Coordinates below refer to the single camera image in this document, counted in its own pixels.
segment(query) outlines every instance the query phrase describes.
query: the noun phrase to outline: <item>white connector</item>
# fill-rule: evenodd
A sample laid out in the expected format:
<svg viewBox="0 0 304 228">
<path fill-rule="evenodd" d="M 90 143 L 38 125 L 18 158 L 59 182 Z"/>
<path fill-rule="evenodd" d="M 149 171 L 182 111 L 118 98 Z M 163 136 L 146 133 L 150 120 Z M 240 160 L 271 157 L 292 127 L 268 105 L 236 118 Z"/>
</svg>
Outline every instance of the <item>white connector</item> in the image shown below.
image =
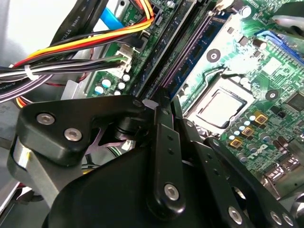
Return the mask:
<svg viewBox="0 0 304 228">
<path fill-rule="evenodd" d="M 133 49 L 127 45 L 122 45 L 121 48 L 116 52 L 116 56 L 123 56 L 126 58 L 126 60 L 122 60 L 124 62 L 123 65 L 121 65 L 117 69 L 110 69 L 108 72 L 112 75 L 122 78 L 125 72 L 129 72 L 131 69 L 131 63 L 132 63 L 132 55 L 133 55 Z"/>
<path fill-rule="evenodd" d="M 218 11 L 222 11 L 224 9 L 227 9 L 229 6 L 233 4 L 234 0 L 218 0 L 215 8 Z"/>
</svg>

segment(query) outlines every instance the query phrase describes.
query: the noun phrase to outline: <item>cable tie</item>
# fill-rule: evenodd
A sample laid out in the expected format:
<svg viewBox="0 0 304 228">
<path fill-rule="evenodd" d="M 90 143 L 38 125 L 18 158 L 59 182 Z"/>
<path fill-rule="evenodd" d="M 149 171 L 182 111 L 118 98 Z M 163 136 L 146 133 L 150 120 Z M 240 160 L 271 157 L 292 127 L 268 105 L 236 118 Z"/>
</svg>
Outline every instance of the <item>cable tie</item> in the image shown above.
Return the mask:
<svg viewBox="0 0 304 228">
<path fill-rule="evenodd" d="M 39 75 L 33 75 L 33 72 L 30 69 L 30 65 L 25 65 L 24 70 L 30 80 L 35 81 L 39 79 Z"/>
</svg>

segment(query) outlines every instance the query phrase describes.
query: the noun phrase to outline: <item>silver screw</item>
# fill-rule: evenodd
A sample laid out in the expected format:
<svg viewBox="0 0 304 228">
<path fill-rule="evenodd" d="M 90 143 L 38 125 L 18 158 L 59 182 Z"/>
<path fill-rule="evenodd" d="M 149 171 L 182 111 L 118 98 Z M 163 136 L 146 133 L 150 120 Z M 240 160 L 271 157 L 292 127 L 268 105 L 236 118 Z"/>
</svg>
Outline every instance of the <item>silver screw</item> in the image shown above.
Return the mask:
<svg viewBox="0 0 304 228">
<path fill-rule="evenodd" d="M 75 128 L 69 128 L 65 130 L 65 137 L 69 141 L 78 142 L 82 138 L 82 134 Z"/>
<path fill-rule="evenodd" d="M 283 218 L 290 226 L 294 226 L 294 222 L 285 213 L 283 213 Z"/>
<path fill-rule="evenodd" d="M 142 102 L 140 102 L 140 101 L 138 101 L 138 100 L 134 100 L 134 101 L 133 101 L 133 104 L 134 104 L 136 107 L 139 107 L 139 108 L 142 107 L 142 105 L 143 105 Z"/>
<path fill-rule="evenodd" d="M 168 111 L 167 109 L 162 108 L 161 111 L 162 111 L 164 114 L 166 114 L 166 115 L 169 115 L 169 114 L 170 114 L 169 111 Z"/>
<path fill-rule="evenodd" d="M 214 140 L 212 140 L 212 141 L 213 141 L 214 145 L 219 146 L 218 141 L 216 141 L 215 139 L 214 139 Z"/>
<path fill-rule="evenodd" d="M 167 7 L 173 9 L 175 7 L 175 2 L 172 0 L 167 1 Z"/>
<path fill-rule="evenodd" d="M 177 201 L 180 197 L 180 193 L 177 188 L 172 184 L 165 185 L 165 194 L 168 196 L 169 199 L 172 201 Z"/>
<path fill-rule="evenodd" d="M 230 217 L 232 218 L 235 223 L 241 225 L 243 223 L 243 219 L 241 214 L 234 208 L 234 207 L 229 207 L 228 208 L 228 213 Z"/>
<path fill-rule="evenodd" d="M 189 121 L 189 120 L 187 120 L 187 125 L 188 125 L 189 127 L 193 127 L 193 126 L 194 126 L 194 124 L 193 124 L 191 121 Z"/>
<path fill-rule="evenodd" d="M 55 118 L 47 113 L 41 113 L 37 116 L 37 121 L 43 125 L 51 125 L 55 122 Z"/>
<path fill-rule="evenodd" d="M 270 212 L 270 215 L 272 217 L 272 219 L 278 224 L 278 225 L 282 225 L 282 220 L 278 217 L 277 214 L 275 214 L 273 211 Z"/>
</svg>

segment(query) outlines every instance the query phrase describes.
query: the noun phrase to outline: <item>blue cable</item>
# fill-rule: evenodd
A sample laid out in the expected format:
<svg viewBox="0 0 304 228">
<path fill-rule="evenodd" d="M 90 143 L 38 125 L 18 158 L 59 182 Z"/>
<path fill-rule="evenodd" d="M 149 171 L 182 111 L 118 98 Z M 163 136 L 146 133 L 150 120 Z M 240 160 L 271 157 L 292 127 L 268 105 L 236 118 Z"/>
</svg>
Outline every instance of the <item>blue cable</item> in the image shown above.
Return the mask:
<svg viewBox="0 0 304 228">
<path fill-rule="evenodd" d="M 110 30 L 124 28 L 124 25 L 115 17 L 115 15 L 108 8 L 105 8 L 100 19 Z"/>
</svg>

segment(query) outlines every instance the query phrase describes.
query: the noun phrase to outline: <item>motherboard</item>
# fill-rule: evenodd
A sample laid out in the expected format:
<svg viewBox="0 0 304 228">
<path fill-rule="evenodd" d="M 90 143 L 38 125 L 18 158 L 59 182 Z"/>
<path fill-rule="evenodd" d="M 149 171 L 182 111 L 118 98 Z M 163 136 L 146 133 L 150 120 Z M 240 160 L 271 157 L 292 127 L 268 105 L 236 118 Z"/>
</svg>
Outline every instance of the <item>motherboard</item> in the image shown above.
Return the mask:
<svg viewBox="0 0 304 228">
<path fill-rule="evenodd" d="M 104 56 L 123 55 L 125 68 L 98 72 L 88 97 L 149 99 L 167 88 L 202 137 L 218 137 L 282 198 L 304 184 L 279 189 L 291 173 L 304 175 L 304 38 L 282 26 L 292 2 L 301 3 L 235 0 L 218 10 L 217 1 L 152 0 L 155 21 L 139 35 L 142 47 L 109 45 Z M 122 23 L 140 19 L 130 4 Z"/>
</svg>

